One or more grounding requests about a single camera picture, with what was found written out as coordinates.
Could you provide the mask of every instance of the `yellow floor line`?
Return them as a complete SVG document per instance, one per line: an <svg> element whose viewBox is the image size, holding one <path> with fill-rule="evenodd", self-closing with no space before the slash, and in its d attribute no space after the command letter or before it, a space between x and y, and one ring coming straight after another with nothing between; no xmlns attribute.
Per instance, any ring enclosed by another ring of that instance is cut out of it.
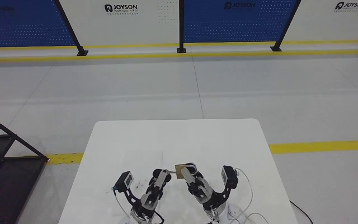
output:
<svg viewBox="0 0 358 224"><path fill-rule="evenodd" d="M99 59L130 59L130 58L185 58L185 57L254 57L254 56L292 56L292 55L334 55L358 54L358 50L288 50L283 52L198 52L198 53L152 53L152 54L104 54L78 56L49 57L9 57L0 58L0 62L46 62L59 60L99 60Z"/></svg>
<svg viewBox="0 0 358 224"><path fill-rule="evenodd" d="M222 42L222 43L187 43L184 46L226 46L226 45L274 45L269 42ZM307 40L307 41L283 41L285 44L358 44L358 40ZM91 48L158 48L178 46L179 43L163 44L120 44L120 45L84 45L85 49ZM2 47L0 50L63 50L76 49L75 46L25 46L25 47Z"/></svg>
<svg viewBox="0 0 358 224"><path fill-rule="evenodd" d="M271 144L272 154L358 150L358 141Z"/></svg>
<svg viewBox="0 0 358 224"><path fill-rule="evenodd" d="M81 163L83 153L66 153L66 154L52 154L47 155L50 162L47 165L56 164L79 164Z"/></svg>
<svg viewBox="0 0 358 224"><path fill-rule="evenodd" d="M271 144L269 146L272 154L358 151L358 141ZM81 163L83 153L53 154L47 156L51 159L47 163L48 165L79 164Z"/></svg>

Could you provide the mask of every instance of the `wall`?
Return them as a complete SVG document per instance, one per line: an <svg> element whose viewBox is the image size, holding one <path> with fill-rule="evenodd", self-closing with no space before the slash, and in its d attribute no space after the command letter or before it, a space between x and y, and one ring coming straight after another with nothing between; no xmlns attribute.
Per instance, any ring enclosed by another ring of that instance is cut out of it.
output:
<svg viewBox="0 0 358 224"><path fill-rule="evenodd" d="M82 45L178 42L178 0L60 1ZM358 40L358 7L335 10L338 2L302 0L285 41ZM106 4L137 5L138 10L119 15L123 12L106 12Z"/></svg>

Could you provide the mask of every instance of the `black metal frame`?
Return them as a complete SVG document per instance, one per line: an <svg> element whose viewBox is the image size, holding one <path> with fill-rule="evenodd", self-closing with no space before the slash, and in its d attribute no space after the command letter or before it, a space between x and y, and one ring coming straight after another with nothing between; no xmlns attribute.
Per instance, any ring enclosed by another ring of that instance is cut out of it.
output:
<svg viewBox="0 0 358 224"><path fill-rule="evenodd" d="M5 150L3 152L0 152L0 161L4 158L5 154L7 153L7 151L10 149L11 145L15 141L20 142L22 145L24 145L26 148L34 152L36 155L40 156L41 159L45 160L46 162L50 161L49 158L47 158L44 154L39 152L37 149L33 148L32 145L28 144L25 140L17 136L17 134L15 134L14 132L7 129L4 125L0 124L0 129L6 132L10 136L10 142L6 146Z"/></svg>
<svg viewBox="0 0 358 224"><path fill-rule="evenodd" d="M179 48L177 53L186 53L184 48L184 0L179 0Z"/></svg>
<svg viewBox="0 0 358 224"><path fill-rule="evenodd" d="M298 6L300 5L300 3L301 3L301 0L297 0L297 1L296 1L296 4L295 4L295 6L294 6L294 8L293 8L293 10L292 10L292 12L291 12L291 14L290 14L289 20L287 21L286 26L285 26L285 28L284 28L284 31L282 32L282 34L281 34L279 40L275 43L274 46L271 46L271 47L270 47L273 52L281 52L281 51L282 51L282 50L280 49L280 46L281 46L282 41L283 41L283 39L284 39L284 37L285 37L285 35L286 35L287 30L288 30L289 27L290 27L290 24L291 24L291 22L292 22L292 20L293 20L293 17L294 17L295 14L296 14L296 11L297 11Z"/></svg>
<svg viewBox="0 0 358 224"><path fill-rule="evenodd" d="M74 41L74 44L75 44L76 47L77 47L77 50L78 50L77 56L86 56L86 55L88 54L88 50L84 50L83 46L81 46L81 45L79 44L79 41L78 41L78 39L77 39L77 37L76 37L76 34L74 33L74 31L73 31L73 29L72 29L72 27L71 27L71 24L70 24L69 21L68 21L68 18L67 18L67 16L66 16L66 13L65 13L65 11L64 11L63 8L62 8L62 5L61 5L61 3L60 3L60 0L54 0L54 2L55 2L55 4L56 4L56 6L57 6L58 11L59 11L60 14L61 14L61 17L62 17L63 21L64 21L65 24L66 24L66 27L67 27L69 33L71 34L71 37L72 37L72 39L73 39L73 41Z"/></svg>
<svg viewBox="0 0 358 224"><path fill-rule="evenodd" d="M0 177L2 178L0 180L2 198L0 205L8 208L10 206L10 210L0 210L0 223L4 220L11 224L16 223L45 163L50 160L4 125L0 124L0 130L6 133L0 135ZM15 141L20 142L38 156L5 157ZM26 170L26 172L21 174L19 170Z"/></svg>

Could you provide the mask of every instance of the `blue perforated panel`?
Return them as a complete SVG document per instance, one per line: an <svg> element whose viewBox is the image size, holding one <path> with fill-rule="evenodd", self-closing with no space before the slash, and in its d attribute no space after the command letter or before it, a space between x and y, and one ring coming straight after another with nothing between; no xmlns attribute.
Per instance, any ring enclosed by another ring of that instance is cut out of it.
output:
<svg viewBox="0 0 358 224"><path fill-rule="evenodd" d="M0 46L74 45L53 0L1 0Z"/></svg>
<svg viewBox="0 0 358 224"><path fill-rule="evenodd" d="M296 0L184 0L184 42L277 41Z"/></svg>

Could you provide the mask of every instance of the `white floor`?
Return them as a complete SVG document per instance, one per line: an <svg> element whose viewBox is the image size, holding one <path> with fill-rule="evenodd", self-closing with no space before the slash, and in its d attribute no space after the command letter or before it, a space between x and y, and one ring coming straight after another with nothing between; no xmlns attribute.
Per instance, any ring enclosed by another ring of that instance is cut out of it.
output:
<svg viewBox="0 0 358 224"><path fill-rule="evenodd" d="M353 56L2 63L0 122L46 154L83 152L99 120L256 118L269 144L357 140L357 71ZM314 223L356 223L358 151L274 158ZM19 223L57 223L77 168L47 166Z"/></svg>

